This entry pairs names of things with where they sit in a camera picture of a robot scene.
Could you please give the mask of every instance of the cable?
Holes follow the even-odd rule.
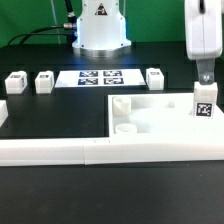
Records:
[[[74,25],[76,25],[76,22],[77,22],[77,17],[73,11],[73,8],[72,8],[72,3],[70,0],[65,0],[65,6],[66,6],[66,10],[67,10],[67,16],[68,16],[68,22],[69,23],[72,23]],[[73,30],[72,33],[71,33],[71,37],[70,37],[70,40],[68,39],[67,41],[68,42],[74,42],[77,40],[77,30]]]
[[[126,0],[124,0],[124,4],[123,4],[123,17],[126,17]]]
[[[57,33],[26,33],[26,34],[20,34],[20,35],[17,35],[17,36],[15,36],[15,37],[13,37],[9,42],[8,42],[8,46],[9,45],[11,45],[11,43],[15,40],[15,39],[17,39],[17,38],[19,38],[19,37],[26,37],[26,36],[29,36],[29,37],[31,37],[31,36],[57,36],[57,35],[60,35],[60,36],[68,36],[69,34],[65,34],[65,33],[63,33],[63,34],[57,34]]]
[[[58,24],[58,20],[57,20],[54,0],[50,0],[50,2],[51,2],[52,15],[53,15],[53,18],[54,18],[54,24],[57,25]],[[61,44],[60,36],[58,36],[58,43]]]
[[[69,23],[76,23],[77,18],[76,18],[76,15],[75,15],[74,11],[73,11],[71,1],[70,0],[65,0],[65,6],[66,6],[66,9],[67,9],[67,13],[68,13],[68,22]]]
[[[44,28],[40,28],[37,30],[32,31],[30,34],[27,34],[21,41],[19,44],[23,44],[27,39],[29,39],[32,36],[32,33],[40,33],[40,32],[44,32],[44,31],[48,31],[48,30],[53,30],[53,29],[61,29],[64,28],[63,25],[56,25],[56,26],[50,26],[50,27],[44,27]]]

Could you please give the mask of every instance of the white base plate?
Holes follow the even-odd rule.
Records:
[[[192,117],[193,94],[130,95],[133,112],[117,118],[109,96],[108,138],[1,140],[0,166],[224,160],[224,115]],[[137,134],[114,133],[136,122]]]

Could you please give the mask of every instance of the black table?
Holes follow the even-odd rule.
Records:
[[[149,67],[160,68],[165,75],[162,92],[193,91],[197,70],[187,59],[183,42],[134,43],[131,54],[113,59],[73,55],[65,45],[1,48],[0,99],[7,100],[10,116],[0,139],[106,137],[109,94],[154,92],[133,86],[62,88],[40,96],[34,88],[38,72],[52,70],[57,78],[61,70],[139,68],[145,76]],[[22,96],[7,95],[4,80],[19,70],[28,73],[29,86]],[[218,59],[221,109],[223,71],[224,63]],[[222,161],[0,168],[4,224],[223,223],[223,197]]]

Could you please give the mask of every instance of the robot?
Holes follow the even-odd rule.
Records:
[[[119,0],[82,0],[82,14],[77,19],[76,54],[112,57],[128,53],[126,21],[119,11]]]
[[[201,85],[214,83],[215,58],[222,54],[222,11],[221,0],[185,0],[187,54],[196,60]]]

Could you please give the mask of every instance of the white cube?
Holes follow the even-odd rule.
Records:
[[[217,102],[217,83],[212,85],[194,84],[194,117],[213,118]]]
[[[5,100],[0,100],[0,127],[8,117],[8,110]]]
[[[36,93],[51,93],[54,87],[54,73],[52,71],[40,72],[35,79]]]
[[[150,90],[164,89],[164,76],[160,69],[146,69],[146,83]]]
[[[12,72],[5,80],[5,85],[7,94],[21,94],[27,86],[26,72]]]

